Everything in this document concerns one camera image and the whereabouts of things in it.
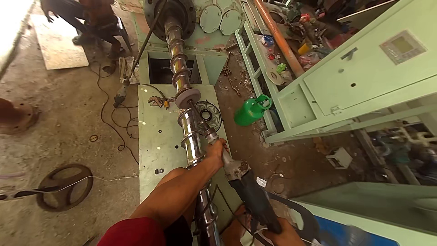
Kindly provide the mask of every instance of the orange pipe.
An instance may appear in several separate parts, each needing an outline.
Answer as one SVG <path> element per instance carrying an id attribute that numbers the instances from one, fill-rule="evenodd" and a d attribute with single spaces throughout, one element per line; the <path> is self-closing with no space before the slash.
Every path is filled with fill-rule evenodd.
<path id="1" fill-rule="evenodd" d="M 275 39 L 277 46 L 281 49 L 282 53 L 284 54 L 285 59 L 290 65 L 291 70 L 296 75 L 296 77 L 301 76 L 305 71 L 303 70 L 296 56 L 291 51 L 290 46 L 288 46 L 287 41 L 285 41 L 284 39 L 284 36 L 282 36 L 282 33 L 277 28 L 277 25 L 272 19 L 272 16 L 270 15 L 269 11 L 262 4 L 262 0 L 253 0 L 253 2 L 255 3 L 255 6 L 257 7 L 261 17 L 263 18 L 264 23 L 267 25 L 267 28 L 269 28 L 270 33 L 273 35 L 273 38 Z"/>

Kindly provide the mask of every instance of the black electric cord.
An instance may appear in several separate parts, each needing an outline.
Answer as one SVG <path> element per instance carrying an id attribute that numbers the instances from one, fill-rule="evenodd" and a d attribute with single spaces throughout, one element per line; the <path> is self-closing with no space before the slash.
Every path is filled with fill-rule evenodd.
<path id="1" fill-rule="evenodd" d="M 92 68 L 91 68 L 91 64 L 93 63 L 93 62 L 96 62 L 96 63 L 98 63 L 99 64 L 99 70 L 98 70 L 98 72 L 96 72 L 96 71 L 94 71 Z M 131 155 L 132 155 L 132 157 L 134 158 L 134 160 L 135 160 L 135 162 L 137 163 L 137 164 L 139 164 L 139 162 L 137 161 L 137 159 L 135 158 L 135 156 L 134 156 L 134 153 L 132 152 L 132 149 L 130 149 L 128 146 L 126 146 L 126 142 L 125 142 L 125 140 L 124 140 L 124 138 L 121 136 L 121 134 L 117 131 L 117 129 L 115 128 L 115 127 L 113 127 L 111 124 L 109 124 L 108 122 L 106 122 L 104 119 L 103 119 L 103 110 L 104 110 L 104 108 L 105 108 L 105 106 L 106 106 L 106 104 L 108 103 L 108 101 L 109 101 L 109 94 L 105 91 L 105 90 L 103 90 L 102 89 L 102 87 L 100 87 L 100 79 L 101 78 L 106 78 L 106 77 L 109 77 L 109 76 L 111 76 L 112 74 L 109 74 L 109 75 L 107 75 L 107 76 L 101 76 L 100 75 L 100 70 L 101 70 L 101 64 L 99 63 L 99 62 L 97 62 L 97 61 L 93 61 L 93 62 L 91 62 L 90 63 L 90 65 L 89 65 L 89 68 L 90 68 L 90 70 L 91 70 L 91 72 L 93 72 L 93 73 L 95 73 L 97 76 L 98 76 L 98 78 L 97 78 L 97 87 L 101 90 L 101 91 L 103 91 L 105 94 L 106 94 L 106 101 L 105 101 L 105 103 L 103 104 L 103 106 L 102 106 L 102 109 L 101 109 L 101 111 L 100 111 L 100 119 L 102 120 L 102 122 L 103 123 L 105 123 L 105 124 L 107 124 L 108 126 L 110 126 L 116 133 L 117 133 L 117 135 L 121 138 L 121 140 L 123 141 L 123 144 L 121 144 L 121 145 L 119 145 L 118 147 L 117 147 L 117 150 L 118 151 L 123 151 L 125 148 L 127 148 L 130 152 L 131 152 Z M 129 123 L 132 121 L 133 119 L 132 119 L 132 116 L 130 117 L 130 119 L 129 119 L 129 121 L 128 121 L 128 124 L 126 125 L 126 132 L 127 132 L 127 129 L 129 128 Z"/>
<path id="2" fill-rule="evenodd" d="M 114 124 L 115 124 L 116 126 L 118 126 L 118 127 L 125 128 L 125 129 L 126 129 L 126 134 L 128 134 L 130 138 L 138 139 L 137 137 L 133 137 L 133 134 L 129 133 L 129 131 L 128 131 L 128 129 L 129 129 L 130 127 L 137 127 L 137 126 L 138 126 L 138 117 L 132 118 L 132 113 L 131 113 L 131 111 L 129 110 L 129 109 L 131 109 L 131 108 L 138 108 L 138 106 L 126 107 L 126 106 L 124 106 L 123 104 L 120 104 L 120 106 L 122 106 L 122 108 L 114 108 L 114 109 L 112 110 L 112 113 L 111 113 L 111 120 L 112 120 L 112 122 L 114 122 Z M 128 111 L 128 113 L 129 113 L 129 120 L 128 120 L 128 122 L 126 123 L 126 126 L 125 126 L 125 127 L 124 127 L 124 126 L 120 126 L 120 125 L 117 124 L 117 122 L 114 120 L 114 112 L 115 112 L 116 109 L 126 109 L 126 110 Z M 137 124 L 136 124 L 136 125 L 131 125 L 131 126 L 130 126 L 129 124 L 130 124 L 132 121 L 133 121 L 133 122 L 136 122 Z"/>

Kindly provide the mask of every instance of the tools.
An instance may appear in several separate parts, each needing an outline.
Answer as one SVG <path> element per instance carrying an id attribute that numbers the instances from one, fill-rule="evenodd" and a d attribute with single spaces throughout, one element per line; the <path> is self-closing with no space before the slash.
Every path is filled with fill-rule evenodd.
<path id="1" fill-rule="evenodd" d="M 189 103 L 193 109 L 196 108 L 192 101 Z M 208 143 L 214 144 L 219 139 L 219 135 L 198 112 L 196 116 L 199 118 L 203 136 Z M 256 224 L 259 222 L 267 226 L 268 230 L 277 234 L 281 233 L 281 225 L 269 203 L 267 193 L 256 183 L 255 174 L 250 166 L 246 162 L 234 160 L 226 150 L 223 150 L 222 160 L 225 176 L 244 202 L 246 209 L 252 214 L 252 222 Z"/>
<path id="2" fill-rule="evenodd" d="M 152 106 L 152 107 L 159 106 L 160 108 L 162 108 L 162 106 L 164 105 L 164 107 L 166 109 L 169 108 L 170 102 L 174 102 L 174 97 L 170 97 L 170 98 L 167 98 L 166 100 L 164 100 L 164 98 L 153 96 L 153 97 L 150 97 L 148 100 L 148 103 L 150 106 Z"/>

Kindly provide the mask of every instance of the plywood sheet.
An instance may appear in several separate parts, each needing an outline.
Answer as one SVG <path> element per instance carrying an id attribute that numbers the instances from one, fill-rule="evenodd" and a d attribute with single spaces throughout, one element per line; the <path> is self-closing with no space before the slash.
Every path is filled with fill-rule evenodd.
<path id="1" fill-rule="evenodd" d="M 77 36 L 76 29 L 62 18 L 52 16 L 52 19 L 49 23 L 44 15 L 31 15 L 46 69 L 88 66 L 82 46 L 71 41 Z"/>

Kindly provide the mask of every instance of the metal debris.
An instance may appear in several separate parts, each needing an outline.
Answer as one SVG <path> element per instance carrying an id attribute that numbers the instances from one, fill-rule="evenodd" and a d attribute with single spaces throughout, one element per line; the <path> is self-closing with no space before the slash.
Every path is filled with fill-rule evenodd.
<path id="1" fill-rule="evenodd" d="M 233 55 L 233 54 L 234 54 L 234 53 L 233 53 L 232 51 L 229 51 L 229 52 L 228 52 L 228 58 L 226 59 L 226 62 L 225 62 L 225 65 L 224 65 L 224 67 L 223 67 L 222 72 L 224 72 L 224 73 L 225 73 L 225 77 L 228 78 L 229 83 L 231 84 L 232 89 L 234 89 L 234 91 L 237 93 L 237 95 L 240 96 L 241 93 L 240 93 L 240 92 L 238 91 L 238 89 L 237 89 L 237 88 L 232 84 L 232 79 L 229 77 L 229 75 L 230 75 L 232 72 L 231 72 L 231 70 L 229 69 L 228 62 L 229 62 L 229 57 L 230 57 L 231 55 Z"/>

